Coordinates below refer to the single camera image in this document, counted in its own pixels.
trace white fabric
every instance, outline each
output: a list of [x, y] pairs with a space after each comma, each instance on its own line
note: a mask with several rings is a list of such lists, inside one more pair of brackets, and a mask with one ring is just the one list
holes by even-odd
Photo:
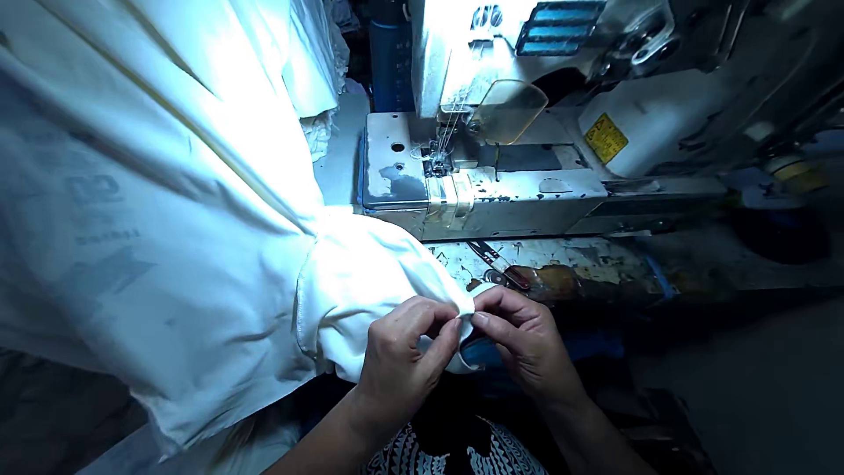
[[282, 77], [297, 11], [0, 3], [0, 72], [32, 94], [3, 88], [0, 346], [117, 375], [166, 456], [356, 380], [368, 324], [415, 293], [473, 311], [405, 231], [324, 211]]

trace scissors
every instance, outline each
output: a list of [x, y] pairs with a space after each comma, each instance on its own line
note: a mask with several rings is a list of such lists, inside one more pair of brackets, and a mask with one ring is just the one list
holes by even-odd
[[520, 290], [530, 290], [530, 281], [525, 278], [518, 270], [507, 262], [507, 259], [501, 257], [484, 241], [468, 241], [468, 246], [490, 267], [498, 270], [508, 281], [518, 287]]

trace yellow warning label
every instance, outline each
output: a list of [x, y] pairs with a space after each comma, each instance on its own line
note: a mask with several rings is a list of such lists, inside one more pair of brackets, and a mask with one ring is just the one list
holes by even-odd
[[604, 163], [609, 163], [621, 149], [627, 146], [627, 137], [621, 133], [618, 127], [615, 127], [613, 121], [609, 120], [609, 116], [604, 113], [592, 128], [584, 135], [586, 143], [595, 150], [595, 155]]

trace fingernail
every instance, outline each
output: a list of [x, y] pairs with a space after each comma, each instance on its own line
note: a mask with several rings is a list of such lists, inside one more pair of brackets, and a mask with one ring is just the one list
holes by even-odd
[[490, 321], [490, 317], [480, 312], [475, 312], [475, 315], [472, 315], [472, 323], [477, 326], [484, 326], [488, 321]]

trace hand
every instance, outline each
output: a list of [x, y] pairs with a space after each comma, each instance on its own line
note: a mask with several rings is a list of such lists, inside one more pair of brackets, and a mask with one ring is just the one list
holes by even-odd
[[[462, 321], [456, 317], [450, 305], [413, 297], [372, 322], [360, 382], [352, 390], [361, 432], [392, 437], [410, 421], [457, 351]], [[416, 345], [425, 334], [434, 342], [423, 354]]]
[[540, 406], [588, 401], [548, 307], [501, 286], [474, 304], [473, 325], [495, 341], [510, 376]]

